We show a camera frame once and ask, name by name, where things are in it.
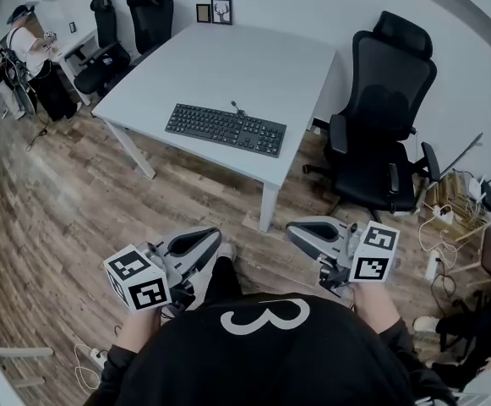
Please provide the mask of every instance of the power outlet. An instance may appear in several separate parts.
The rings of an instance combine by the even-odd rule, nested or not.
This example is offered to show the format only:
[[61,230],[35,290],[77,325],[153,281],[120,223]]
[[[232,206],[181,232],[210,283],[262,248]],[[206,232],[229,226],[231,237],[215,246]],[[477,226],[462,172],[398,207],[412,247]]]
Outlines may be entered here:
[[106,352],[101,352],[98,348],[91,350],[90,358],[101,370],[104,369],[104,364],[108,360]]
[[425,270],[425,278],[429,280],[430,283],[434,281],[435,275],[437,274],[437,266],[439,263],[437,259],[440,257],[440,254],[437,250],[432,250],[429,252],[429,261],[428,267]]

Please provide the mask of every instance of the small brown picture frame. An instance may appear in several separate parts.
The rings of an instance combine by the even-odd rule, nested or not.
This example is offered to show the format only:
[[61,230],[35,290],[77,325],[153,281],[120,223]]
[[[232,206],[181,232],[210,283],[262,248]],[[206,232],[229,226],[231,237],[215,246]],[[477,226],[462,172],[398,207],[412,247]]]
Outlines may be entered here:
[[211,0],[211,22],[232,25],[232,0]]
[[210,23],[211,22],[211,5],[197,4],[196,5],[196,22]]

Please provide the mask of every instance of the wooden floor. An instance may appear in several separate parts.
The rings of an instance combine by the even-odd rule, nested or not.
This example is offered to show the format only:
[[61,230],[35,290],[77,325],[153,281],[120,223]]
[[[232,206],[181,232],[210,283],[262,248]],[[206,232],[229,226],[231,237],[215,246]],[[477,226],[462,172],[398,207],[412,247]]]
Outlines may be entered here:
[[[334,197],[304,163],[321,163],[325,139],[306,134],[283,186],[274,226],[259,233],[261,184],[159,142],[133,134],[157,171],[147,179],[105,124],[89,110],[50,126],[31,152],[26,145],[41,129],[36,118],[0,119],[0,345],[51,346],[46,359],[3,361],[11,376],[44,376],[46,385],[21,391],[29,405],[81,405],[86,395],[74,376],[74,345],[109,348],[124,317],[102,261],[127,244],[155,241],[180,228],[217,226],[238,247],[236,268],[247,292],[302,292],[335,297],[317,285],[319,266],[284,237],[287,222],[319,215]],[[367,221],[357,207],[341,220]],[[420,250],[417,217],[383,221],[401,230],[389,289],[407,323],[438,313],[423,280],[428,256]],[[426,229],[424,243],[438,240]],[[458,264],[471,261],[472,247]],[[483,273],[459,274],[457,294]],[[436,288],[443,298],[444,291]],[[448,307],[448,301],[441,303]],[[423,358],[437,339],[417,337]]]

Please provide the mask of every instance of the black office chair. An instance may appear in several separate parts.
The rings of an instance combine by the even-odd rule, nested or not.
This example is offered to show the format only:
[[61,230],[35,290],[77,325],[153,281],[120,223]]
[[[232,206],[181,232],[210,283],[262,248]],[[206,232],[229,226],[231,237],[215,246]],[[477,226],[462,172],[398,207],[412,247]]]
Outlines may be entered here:
[[133,16],[136,49],[149,55],[172,35],[173,0],[127,0]]
[[130,56],[117,40],[116,10],[112,0],[93,0],[90,8],[95,13],[99,49],[86,57],[81,52],[82,44],[65,58],[75,54],[82,59],[80,66],[86,66],[74,79],[74,85],[79,91],[86,95],[97,91],[100,96],[104,96],[107,93],[105,85],[127,69]]
[[432,147],[422,143],[424,157],[412,164],[400,140],[416,134],[417,110],[433,84],[437,69],[433,46],[417,25],[383,12],[373,32],[359,31],[352,42],[354,79],[346,108],[331,116],[324,149],[330,170],[311,165],[304,173],[321,173],[341,197],[371,212],[410,211],[415,205],[412,175],[440,179]]

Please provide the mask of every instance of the black cap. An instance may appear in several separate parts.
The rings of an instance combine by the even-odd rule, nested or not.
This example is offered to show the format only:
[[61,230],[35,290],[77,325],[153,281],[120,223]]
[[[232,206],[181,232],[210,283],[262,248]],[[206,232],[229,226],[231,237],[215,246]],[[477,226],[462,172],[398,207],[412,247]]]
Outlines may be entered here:
[[33,7],[28,8],[24,4],[20,4],[7,19],[7,24],[12,24],[16,19],[33,13]]

